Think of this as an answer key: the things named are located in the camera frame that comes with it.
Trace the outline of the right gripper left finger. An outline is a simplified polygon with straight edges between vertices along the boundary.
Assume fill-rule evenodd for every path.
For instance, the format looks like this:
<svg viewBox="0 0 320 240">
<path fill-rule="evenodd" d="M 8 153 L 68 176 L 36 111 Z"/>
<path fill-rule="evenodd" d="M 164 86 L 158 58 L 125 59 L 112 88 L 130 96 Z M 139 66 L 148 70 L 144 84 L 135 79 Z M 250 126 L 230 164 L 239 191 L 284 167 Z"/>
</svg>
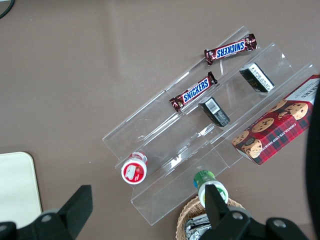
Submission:
<svg viewBox="0 0 320 240">
<path fill-rule="evenodd" d="M 92 186 L 82 185 L 58 211 L 67 232 L 75 240 L 93 211 Z"/>
</svg>

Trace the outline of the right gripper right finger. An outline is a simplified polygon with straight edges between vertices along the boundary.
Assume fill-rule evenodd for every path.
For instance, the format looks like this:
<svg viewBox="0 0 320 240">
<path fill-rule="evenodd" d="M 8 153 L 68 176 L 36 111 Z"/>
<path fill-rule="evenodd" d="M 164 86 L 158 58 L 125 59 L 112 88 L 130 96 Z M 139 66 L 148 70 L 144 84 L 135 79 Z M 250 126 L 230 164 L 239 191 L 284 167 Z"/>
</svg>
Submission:
<svg viewBox="0 0 320 240">
<path fill-rule="evenodd" d="M 215 229 L 225 215 L 230 212 L 228 205 L 214 184 L 205 186 L 205 211 L 212 229 Z"/>
</svg>

